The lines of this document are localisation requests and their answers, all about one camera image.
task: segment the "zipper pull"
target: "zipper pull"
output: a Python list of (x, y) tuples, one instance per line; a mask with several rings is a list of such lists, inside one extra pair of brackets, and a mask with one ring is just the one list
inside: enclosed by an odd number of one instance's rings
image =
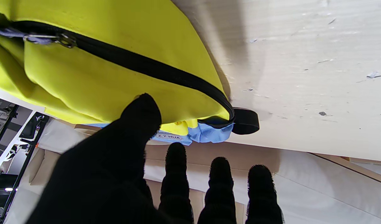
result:
[(58, 38), (55, 42), (61, 44), (64, 47), (73, 48), (77, 46), (77, 42), (74, 37), (69, 37), (66, 34), (58, 34), (57, 37)]

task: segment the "yellow bag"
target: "yellow bag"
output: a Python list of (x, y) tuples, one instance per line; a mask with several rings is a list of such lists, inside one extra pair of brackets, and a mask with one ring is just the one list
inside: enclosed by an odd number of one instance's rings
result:
[[(202, 41), (170, 0), (0, 0), (0, 88), (73, 124), (110, 123), (145, 92), (166, 132), (235, 121)], [(245, 113), (234, 132), (259, 129)]]

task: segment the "blue fabric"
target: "blue fabric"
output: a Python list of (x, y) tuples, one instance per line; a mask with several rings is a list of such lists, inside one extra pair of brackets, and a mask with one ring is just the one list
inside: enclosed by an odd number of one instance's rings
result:
[(233, 129), (233, 123), (222, 129), (215, 129), (209, 125), (199, 123), (196, 128), (188, 128), (188, 136), (195, 142), (224, 142), (229, 138)]
[[(104, 128), (108, 124), (88, 124), (90, 126)], [(212, 142), (219, 143), (226, 141), (233, 129), (233, 124), (230, 124), (222, 129), (215, 129), (209, 125), (199, 123), (196, 128), (188, 128), (187, 136), (179, 136), (171, 133), (158, 131), (155, 136), (152, 137), (153, 140), (162, 142), (181, 142), (182, 145), (189, 146), (192, 141), (195, 142)]]

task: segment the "black zipper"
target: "black zipper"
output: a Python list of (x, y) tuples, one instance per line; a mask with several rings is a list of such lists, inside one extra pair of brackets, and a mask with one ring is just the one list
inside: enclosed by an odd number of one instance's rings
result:
[[(139, 72), (144, 75), (148, 75), (153, 78), (157, 78), (166, 82), (171, 82), (177, 85), (181, 85), (187, 88), (191, 88), (200, 91), (216, 102), (223, 106), (229, 113), (229, 121), (224, 123), (230, 124), (235, 119), (235, 112), (232, 105), (229, 103), (224, 93), (209, 82), (192, 75), (188, 72), (174, 68), (170, 65), (166, 65), (162, 62), (153, 60), (151, 58), (139, 55), (137, 53), (128, 51), (123, 48), (116, 47), (111, 44), (107, 44), (102, 41), (98, 41), (81, 34), (77, 34), (59, 27), (55, 27), (49, 24), (44, 24), (34, 21), (17, 21), (12, 24), (13, 28), (25, 33), (36, 33), (43, 35), (64, 35), (69, 40), (74, 40), (78, 48), (93, 54), (104, 60), (110, 61), (114, 64), (120, 65), (124, 68)], [(210, 122), (205, 119), (205, 123), (210, 123), (211, 126), (217, 126), (217, 120)]]

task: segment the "gloved hand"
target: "gloved hand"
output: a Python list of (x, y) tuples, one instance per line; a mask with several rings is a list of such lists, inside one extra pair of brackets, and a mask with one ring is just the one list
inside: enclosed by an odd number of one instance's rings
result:
[[(27, 223), (193, 223), (184, 146), (173, 143), (168, 149), (158, 210), (143, 178), (145, 145), (161, 122), (151, 96), (135, 99), (118, 120), (59, 158)], [(213, 160), (209, 187), (198, 223), (236, 223), (233, 180), (225, 158)], [(250, 169), (249, 198), (247, 224), (282, 223), (266, 167)]]

